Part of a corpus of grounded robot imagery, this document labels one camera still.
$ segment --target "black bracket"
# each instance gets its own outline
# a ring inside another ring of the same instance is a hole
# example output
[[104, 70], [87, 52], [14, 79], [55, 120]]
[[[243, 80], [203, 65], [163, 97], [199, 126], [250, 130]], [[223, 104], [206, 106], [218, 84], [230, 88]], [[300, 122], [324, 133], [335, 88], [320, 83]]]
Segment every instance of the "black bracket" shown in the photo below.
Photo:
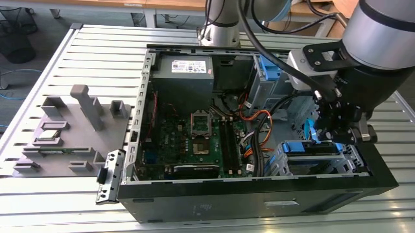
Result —
[[[330, 51], [334, 52], [331, 61], [328, 61], [323, 56], [323, 53]], [[316, 72], [361, 66], [361, 64], [346, 53], [342, 41], [307, 45], [303, 47], [303, 53], [312, 70]]]

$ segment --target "motherboard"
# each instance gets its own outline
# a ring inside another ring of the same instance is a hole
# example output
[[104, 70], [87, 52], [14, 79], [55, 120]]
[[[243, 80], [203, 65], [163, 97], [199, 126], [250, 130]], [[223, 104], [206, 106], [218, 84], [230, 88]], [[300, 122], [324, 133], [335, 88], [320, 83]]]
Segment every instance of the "motherboard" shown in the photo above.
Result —
[[248, 177], [242, 169], [239, 142], [244, 123], [198, 111], [160, 122], [158, 146], [144, 151], [147, 180]]

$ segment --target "gray 3d-printed holder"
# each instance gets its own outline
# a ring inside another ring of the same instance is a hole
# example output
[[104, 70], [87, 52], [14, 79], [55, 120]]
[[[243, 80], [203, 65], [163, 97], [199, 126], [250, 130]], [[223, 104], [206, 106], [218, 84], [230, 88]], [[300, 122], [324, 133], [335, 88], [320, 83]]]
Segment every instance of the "gray 3d-printed holder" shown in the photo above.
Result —
[[[46, 115], [23, 150], [26, 156], [16, 162], [14, 176], [95, 176], [107, 153], [123, 148], [131, 106], [120, 100], [102, 105], [98, 98], [88, 96], [87, 85], [74, 85], [71, 96], [79, 104], [47, 97], [42, 105]], [[40, 138], [47, 130], [59, 132]]]

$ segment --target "ram slot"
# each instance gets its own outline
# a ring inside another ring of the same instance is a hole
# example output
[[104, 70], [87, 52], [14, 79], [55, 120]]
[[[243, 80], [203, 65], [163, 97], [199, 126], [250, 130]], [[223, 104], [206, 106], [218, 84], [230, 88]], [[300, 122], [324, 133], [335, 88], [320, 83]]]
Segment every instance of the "ram slot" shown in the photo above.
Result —
[[230, 149], [228, 149], [228, 142], [227, 142], [227, 126], [226, 122], [220, 121], [219, 123], [219, 134], [220, 134], [220, 147], [222, 147], [222, 158], [223, 158], [223, 171], [227, 173], [232, 171], [231, 165], [231, 155], [230, 155]]
[[240, 167], [239, 167], [236, 138], [235, 138], [235, 133], [234, 133], [232, 121], [227, 121], [226, 125], [227, 125], [227, 143], [228, 143], [230, 161], [231, 161], [230, 170], [236, 172]]

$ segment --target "screw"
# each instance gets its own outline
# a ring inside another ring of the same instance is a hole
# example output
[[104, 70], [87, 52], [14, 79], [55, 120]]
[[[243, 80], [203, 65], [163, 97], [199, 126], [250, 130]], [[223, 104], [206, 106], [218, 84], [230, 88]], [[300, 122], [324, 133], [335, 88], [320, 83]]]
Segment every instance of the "screw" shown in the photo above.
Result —
[[322, 99], [323, 99], [323, 96], [322, 96], [322, 94], [320, 94], [319, 91], [315, 91], [314, 94], [315, 94], [318, 100], [322, 100]]

